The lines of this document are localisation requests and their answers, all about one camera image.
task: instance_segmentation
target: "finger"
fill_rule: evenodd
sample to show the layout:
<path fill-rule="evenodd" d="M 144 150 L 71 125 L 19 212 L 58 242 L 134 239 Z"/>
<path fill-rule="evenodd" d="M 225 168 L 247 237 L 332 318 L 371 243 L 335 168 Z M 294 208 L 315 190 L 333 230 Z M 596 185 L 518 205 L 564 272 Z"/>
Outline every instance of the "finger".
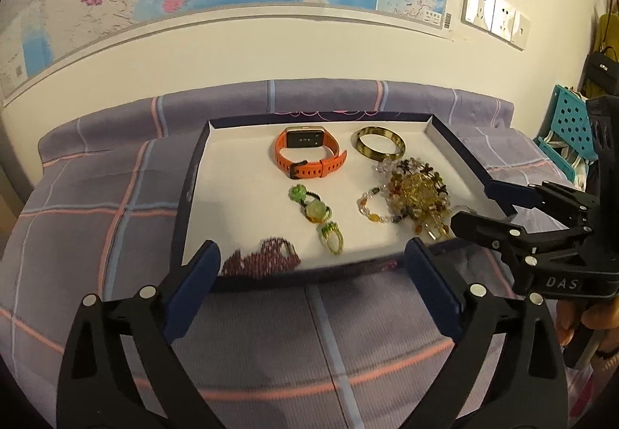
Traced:
<path fill-rule="evenodd" d="M 556 322 L 563 329 L 570 329 L 576 320 L 576 304 L 560 299 L 556 302 Z"/>
<path fill-rule="evenodd" d="M 612 352 L 619 347 L 619 328 L 610 329 L 600 342 L 598 350 L 600 352 Z"/>
<path fill-rule="evenodd" d="M 563 329 L 561 326 L 556 327 L 556 338 L 559 340 L 559 345 L 565 347 L 574 337 L 573 329 Z"/>
<path fill-rule="evenodd" d="M 581 317 L 589 329 L 613 329 L 619 327 L 619 298 L 593 305 Z"/>

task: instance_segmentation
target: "bed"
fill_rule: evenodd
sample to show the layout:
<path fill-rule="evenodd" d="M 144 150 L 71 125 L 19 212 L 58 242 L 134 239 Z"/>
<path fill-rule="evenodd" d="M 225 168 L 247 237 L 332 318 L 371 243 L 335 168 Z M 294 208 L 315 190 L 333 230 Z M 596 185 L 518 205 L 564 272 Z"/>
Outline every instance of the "bed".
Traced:
<path fill-rule="evenodd" d="M 568 184 L 510 128 L 513 105 L 420 84 L 332 79 L 261 81 L 143 99 L 84 116 L 39 143 L 42 180 L 0 263 L 0 354 L 55 426 L 63 346 L 87 293 L 126 298 L 169 268 L 183 180 L 206 120 L 316 111 L 432 113 L 497 179 Z M 529 231 L 558 228 L 520 211 Z M 513 295 L 490 251 L 446 254 L 468 281 Z M 174 350 L 202 397 L 233 428 L 395 428 L 421 399 L 452 347 L 401 270 L 344 281 L 211 294 Z M 498 359 L 495 340 L 463 413 L 481 403 Z M 161 412 L 132 343 L 146 406 Z M 590 397 L 590 371 L 568 371 L 571 414 Z"/>

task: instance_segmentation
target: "blue gripper pad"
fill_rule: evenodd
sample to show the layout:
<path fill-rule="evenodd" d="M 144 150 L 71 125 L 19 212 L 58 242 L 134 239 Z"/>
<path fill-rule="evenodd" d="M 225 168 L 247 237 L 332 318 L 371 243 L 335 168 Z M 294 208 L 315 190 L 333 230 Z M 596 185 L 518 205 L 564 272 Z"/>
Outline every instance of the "blue gripper pad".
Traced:
<path fill-rule="evenodd" d="M 487 183 L 484 192 L 490 200 L 510 203 L 525 209 L 534 209 L 542 205 L 542 196 L 530 186 L 493 179 Z"/>
<path fill-rule="evenodd" d="M 462 303 L 429 258 L 423 242 L 411 239 L 404 250 L 404 266 L 443 336 L 458 343 L 462 336 Z"/>
<path fill-rule="evenodd" d="M 163 336 L 170 344 L 185 336 L 202 301 L 213 286 L 221 267 L 219 247 L 215 242 L 207 240 L 188 265 L 193 265 L 190 273 L 166 306 Z"/>

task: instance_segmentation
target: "jewelry tray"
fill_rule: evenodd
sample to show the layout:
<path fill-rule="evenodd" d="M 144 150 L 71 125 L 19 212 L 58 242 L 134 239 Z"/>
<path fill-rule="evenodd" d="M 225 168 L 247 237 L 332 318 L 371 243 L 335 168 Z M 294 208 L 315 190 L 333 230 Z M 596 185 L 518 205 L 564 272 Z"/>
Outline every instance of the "jewelry tray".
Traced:
<path fill-rule="evenodd" d="M 287 127 L 320 125 L 348 151 L 345 164 L 324 178 L 292 180 L 274 162 L 274 142 Z M 415 157 L 438 171 L 447 185 L 451 206 L 467 206 L 480 215 L 508 219 L 516 214 L 510 204 L 486 197 L 491 177 L 462 142 L 436 117 L 419 113 L 283 113 L 219 118 L 206 123 L 185 179 L 174 225 L 171 265 L 186 264 L 205 240 L 219 246 L 224 262 L 239 249 L 242 256 L 258 252 L 262 240 L 281 237 L 291 242 L 301 259 L 296 270 L 260 280 L 218 277 L 215 289 L 241 290 L 318 282 L 397 267 L 404 247 L 416 236 L 411 220 L 399 224 L 373 223 L 357 201 L 381 183 L 378 162 L 358 153 L 352 139 L 357 130 L 379 126 L 406 142 L 405 158 Z M 391 153 L 393 142 L 368 135 L 366 144 Z M 318 161 L 331 155 L 326 148 L 283 149 L 292 161 Z M 296 184 L 320 195 L 333 212 L 344 236 L 339 256 L 321 243 L 317 225 L 310 223 L 288 192 Z M 370 198 L 368 207 L 388 213 L 383 194 Z M 463 245 L 459 239 L 423 240 L 438 254 Z"/>

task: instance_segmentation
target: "watch screen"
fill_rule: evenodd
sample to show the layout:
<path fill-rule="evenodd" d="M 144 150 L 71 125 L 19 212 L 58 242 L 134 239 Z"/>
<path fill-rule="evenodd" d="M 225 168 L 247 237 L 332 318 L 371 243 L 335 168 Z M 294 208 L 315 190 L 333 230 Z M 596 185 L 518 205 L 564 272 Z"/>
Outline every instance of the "watch screen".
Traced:
<path fill-rule="evenodd" d="M 291 130 L 286 133 L 287 148 L 319 148 L 323 145 L 322 130 Z"/>

